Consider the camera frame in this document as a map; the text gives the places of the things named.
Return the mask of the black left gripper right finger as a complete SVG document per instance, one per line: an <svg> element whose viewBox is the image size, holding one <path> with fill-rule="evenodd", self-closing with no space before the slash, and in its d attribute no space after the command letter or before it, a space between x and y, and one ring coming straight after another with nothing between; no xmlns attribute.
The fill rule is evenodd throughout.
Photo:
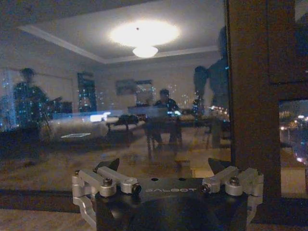
<svg viewBox="0 0 308 231"><path fill-rule="evenodd" d="M203 178L201 191L214 194L223 190L227 195L247 198L246 223L250 224L257 213L257 207L263 203L264 175L257 169L240 170L230 162L209 158L209 166L214 175Z"/></svg>

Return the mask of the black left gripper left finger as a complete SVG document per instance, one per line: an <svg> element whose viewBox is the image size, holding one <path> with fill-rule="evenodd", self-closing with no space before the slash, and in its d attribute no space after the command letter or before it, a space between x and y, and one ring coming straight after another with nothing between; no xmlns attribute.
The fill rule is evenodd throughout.
<svg viewBox="0 0 308 231"><path fill-rule="evenodd" d="M118 190L128 195L139 195L141 185L134 177L117 172L119 159L100 162L93 170L81 169L72 175L73 204L79 207L82 218L93 228L96 227L96 214L92 204L95 194L108 198Z"/></svg>

